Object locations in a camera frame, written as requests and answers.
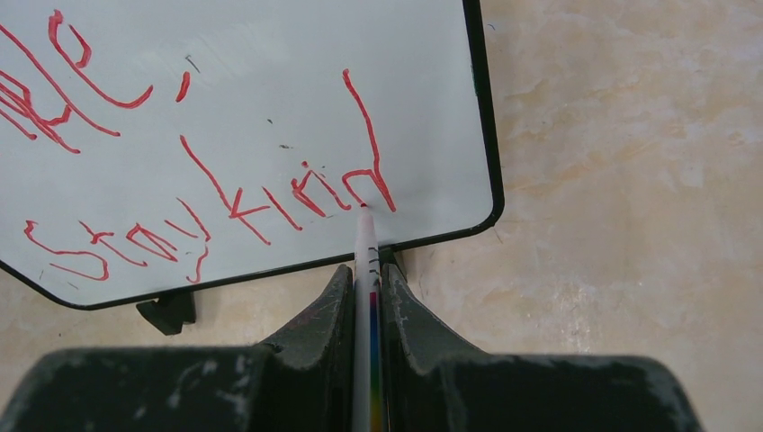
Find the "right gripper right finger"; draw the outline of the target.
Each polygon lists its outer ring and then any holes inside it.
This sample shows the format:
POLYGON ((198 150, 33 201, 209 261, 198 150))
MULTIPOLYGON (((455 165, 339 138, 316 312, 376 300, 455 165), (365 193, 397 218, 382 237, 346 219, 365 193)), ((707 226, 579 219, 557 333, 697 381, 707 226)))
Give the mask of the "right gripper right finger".
POLYGON ((381 271, 385 372, 393 431, 697 431, 663 364, 629 355, 490 354, 449 328, 381 271))

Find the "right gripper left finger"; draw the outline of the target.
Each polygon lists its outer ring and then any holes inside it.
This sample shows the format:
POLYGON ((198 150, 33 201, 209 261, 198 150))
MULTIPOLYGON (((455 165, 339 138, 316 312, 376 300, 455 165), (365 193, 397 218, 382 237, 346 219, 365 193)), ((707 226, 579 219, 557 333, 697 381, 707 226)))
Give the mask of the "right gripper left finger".
POLYGON ((250 346, 71 348, 45 355, 4 431, 347 431, 354 293, 341 265, 321 295, 250 346))

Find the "red capped white marker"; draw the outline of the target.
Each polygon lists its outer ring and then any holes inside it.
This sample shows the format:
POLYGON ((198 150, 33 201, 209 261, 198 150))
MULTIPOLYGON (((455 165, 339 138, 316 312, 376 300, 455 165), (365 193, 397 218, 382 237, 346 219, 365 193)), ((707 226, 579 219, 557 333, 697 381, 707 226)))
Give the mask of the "red capped white marker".
POLYGON ((355 242, 353 431, 384 431, 378 297, 380 258, 373 216, 360 207, 355 242))

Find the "black framed whiteboard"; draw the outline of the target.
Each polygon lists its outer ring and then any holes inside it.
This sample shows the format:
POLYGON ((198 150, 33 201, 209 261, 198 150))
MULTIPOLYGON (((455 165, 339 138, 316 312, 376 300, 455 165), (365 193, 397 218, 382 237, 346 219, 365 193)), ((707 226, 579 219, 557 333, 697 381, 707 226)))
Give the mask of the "black framed whiteboard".
POLYGON ((471 236, 477 1, 4 1, 1 267, 98 310, 471 236))

